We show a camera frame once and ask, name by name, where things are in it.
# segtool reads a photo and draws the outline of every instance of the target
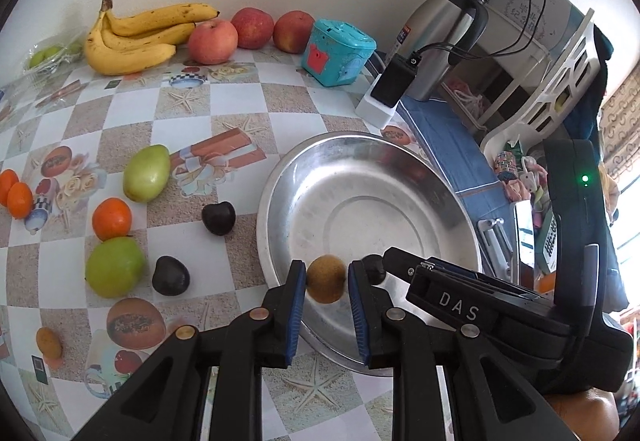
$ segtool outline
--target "banana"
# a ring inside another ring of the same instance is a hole
[[[153,44],[122,52],[108,48],[102,40],[102,25],[110,7],[110,0],[102,0],[98,20],[84,41],[84,55],[95,71],[107,76],[131,74],[157,66],[175,54],[175,46],[169,44]]]
[[[119,36],[136,36],[146,31],[164,29],[188,22],[204,22],[220,14],[208,4],[175,4],[145,11],[127,18],[117,18],[109,8],[106,17],[111,30]]]
[[[116,51],[132,51],[134,49],[140,49],[155,44],[172,44],[179,45],[185,43],[196,24],[189,22],[187,24],[178,24],[177,26],[168,27],[151,36],[143,38],[127,38],[124,36],[118,36],[111,30],[111,25],[108,20],[105,20],[102,24],[102,40],[104,44]]]
[[[160,31],[162,31],[162,29],[156,29],[155,31],[145,31],[143,33],[139,33],[131,38],[146,38],[148,36],[153,36],[153,35],[157,35]]]

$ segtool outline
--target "blue cloth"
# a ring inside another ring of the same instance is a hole
[[[613,45],[609,39],[598,29],[593,27],[593,38],[596,44],[600,70],[594,77],[574,109],[562,122],[571,139],[588,139],[593,145],[596,164],[600,163],[600,140],[598,138],[598,111],[602,105],[604,94],[607,90],[607,60],[613,55]]]
[[[416,138],[462,200],[476,235],[478,221],[501,217],[504,231],[514,237],[513,212],[504,188],[451,107],[444,100],[415,101],[405,96],[398,104],[398,113],[415,126]],[[482,240],[478,238],[478,242],[486,263]]]

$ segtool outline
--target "curtain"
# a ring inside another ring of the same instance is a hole
[[[602,106],[603,161],[613,179],[640,160],[640,62]]]

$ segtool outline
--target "green pear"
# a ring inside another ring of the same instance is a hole
[[[124,169],[124,195],[135,202],[155,199],[166,186],[170,169],[169,151],[164,145],[143,148]]]
[[[142,277],[145,255],[131,237],[114,237],[98,244],[86,261],[84,278],[99,296],[118,298]]]

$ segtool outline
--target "teal plastic box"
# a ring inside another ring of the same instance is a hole
[[[320,19],[314,23],[302,66],[324,87],[348,85],[375,50],[376,41],[357,27]]]

